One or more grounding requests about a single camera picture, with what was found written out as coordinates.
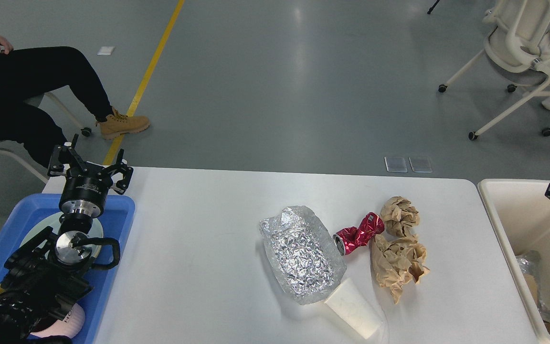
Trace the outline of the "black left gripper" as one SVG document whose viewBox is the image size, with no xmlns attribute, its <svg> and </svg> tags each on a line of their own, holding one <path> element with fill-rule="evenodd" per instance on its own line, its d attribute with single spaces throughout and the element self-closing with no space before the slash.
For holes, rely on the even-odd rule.
<svg viewBox="0 0 550 344">
<path fill-rule="evenodd" d="M 98 176 L 89 176 L 87 162 L 76 152 L 79 135 L 71 142 L 55 145 L 48 165 L 48 177 L 65 176 L 65 185 L 59 209 L 63 213 L 80 213 L 98 218 L 104 213 L 109 189 L 118 194 L 128 190 L 134 169 L 124 160 L 124 150 L 119 150 L 113 165 L 103 168 Z M 115 175 L 121 179 L 113 181 Z"/>
</svg>

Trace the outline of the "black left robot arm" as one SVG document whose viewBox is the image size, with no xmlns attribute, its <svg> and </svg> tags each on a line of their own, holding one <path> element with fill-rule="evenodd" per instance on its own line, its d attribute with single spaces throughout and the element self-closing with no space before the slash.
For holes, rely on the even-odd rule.
<svg viewBox="0 0 550 344">
<path fill-rule="evenodd" d="M 57 232 L 46 226 L 22 244 L 4 263 L 0 283 L 0 344 L 28 344 L 28 336 L 48 318 L 63 320 L 92 291 L 90 270 L 110 270 L 120 262 L 117 239 L 90 235 L 93 220 L 104 213 L 109 190 L 124 194 L 133 168 L 119 150 L 113 165 L 84 161 L 77 138 L 56 145 L 48 176 L 64 176 Z"/>
</svg>

